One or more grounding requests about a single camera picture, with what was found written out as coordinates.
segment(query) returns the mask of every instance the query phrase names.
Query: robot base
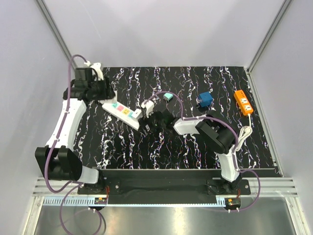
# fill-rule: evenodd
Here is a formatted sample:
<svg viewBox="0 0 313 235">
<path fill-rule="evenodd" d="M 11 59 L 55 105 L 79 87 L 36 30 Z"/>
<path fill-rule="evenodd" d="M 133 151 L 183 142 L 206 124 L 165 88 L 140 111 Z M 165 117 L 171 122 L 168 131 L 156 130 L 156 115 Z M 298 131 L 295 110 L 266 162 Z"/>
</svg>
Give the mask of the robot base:
<svg viewBox="0 0 313 235">
<path fill-rule="evenodd" d="M 206 181 L 207 193 L 209 195 L 237 195 L 240 189 L 241 195 L 251 195 L 248 180 L 240 180 L 236 187 L 231 187 L 229 182 L 223 179 L 212 179 Z"/>
</svg>

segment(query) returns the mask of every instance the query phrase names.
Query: white power strip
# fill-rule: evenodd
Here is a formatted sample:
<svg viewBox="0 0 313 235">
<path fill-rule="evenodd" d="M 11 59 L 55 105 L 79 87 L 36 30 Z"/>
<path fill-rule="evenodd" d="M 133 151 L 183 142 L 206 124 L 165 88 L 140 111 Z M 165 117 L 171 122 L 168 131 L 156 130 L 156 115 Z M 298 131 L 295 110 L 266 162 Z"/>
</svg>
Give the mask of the white power strip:
<svg viewBox="0 0 313 235">
<path fill-rule="evenodd" d="M 117 102 L 114 104 L 105 103 L 102 105 L 102 108 L 112 114 L 113 116 L 117 117 L 127 125 L 130 125 L 133 129 L 139 129 L 139 122 L 136 118 L 133 117 L 133 110 L 130 110 L 126 106 L 122 105 L 121 103 Z"/>
</svg>

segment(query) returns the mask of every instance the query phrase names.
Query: white wall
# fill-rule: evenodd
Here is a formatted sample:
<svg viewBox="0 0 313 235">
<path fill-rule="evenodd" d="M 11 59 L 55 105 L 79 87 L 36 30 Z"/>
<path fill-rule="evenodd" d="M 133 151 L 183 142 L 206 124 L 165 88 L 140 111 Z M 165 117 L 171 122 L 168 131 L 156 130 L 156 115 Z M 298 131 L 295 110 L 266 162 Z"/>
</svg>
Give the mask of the white wall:
<svg viewBox="0 0 313 235">
<path fill-rule="evenodd" d="M 313 231 L 313 1 L 295 0 L 252 72 L 283 171 Z"/>
<path fill-rule="evenodd" d="M 71 53 L 108 67 L 248 66 L 283 0 L 45 0 Z"/>
<path fill-rule="evenodd" d="M 19 234 L 40 171 L 34 152 L 62 108 L 67 61 L 35 1 L 0 6 L 0 233 Z"/>
</svg>

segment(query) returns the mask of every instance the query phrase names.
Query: orange power strip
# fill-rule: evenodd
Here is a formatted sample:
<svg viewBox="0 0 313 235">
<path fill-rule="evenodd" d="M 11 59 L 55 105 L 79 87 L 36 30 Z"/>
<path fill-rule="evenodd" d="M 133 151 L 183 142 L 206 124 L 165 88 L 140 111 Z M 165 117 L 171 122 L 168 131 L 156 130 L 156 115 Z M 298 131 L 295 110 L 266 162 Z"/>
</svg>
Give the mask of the orange power strip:
<svg viewBox="0 0 313 235">
<path fill-rule="evenodd" d="M 253 108 L 242 90 L 236 91 L 234 96 L 237 103 L 239 104 L 241 112 L 243 112 L 245 116 L 253 113 Z"/>
</svg>

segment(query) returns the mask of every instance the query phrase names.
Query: pink button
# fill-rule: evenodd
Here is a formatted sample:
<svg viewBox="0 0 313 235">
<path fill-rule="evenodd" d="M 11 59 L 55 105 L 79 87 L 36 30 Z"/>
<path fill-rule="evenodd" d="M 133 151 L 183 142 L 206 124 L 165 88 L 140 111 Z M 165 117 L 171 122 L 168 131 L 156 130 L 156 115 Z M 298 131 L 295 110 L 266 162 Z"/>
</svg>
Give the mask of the pink button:
<svg viewBox="0 0 313 235">
<path fill-rule="evenodd" d="M 124 106 L 123 105 L 120 105 L 116 108 L 118 111 L 122 111 L 124 109 Z"/>
</svg>

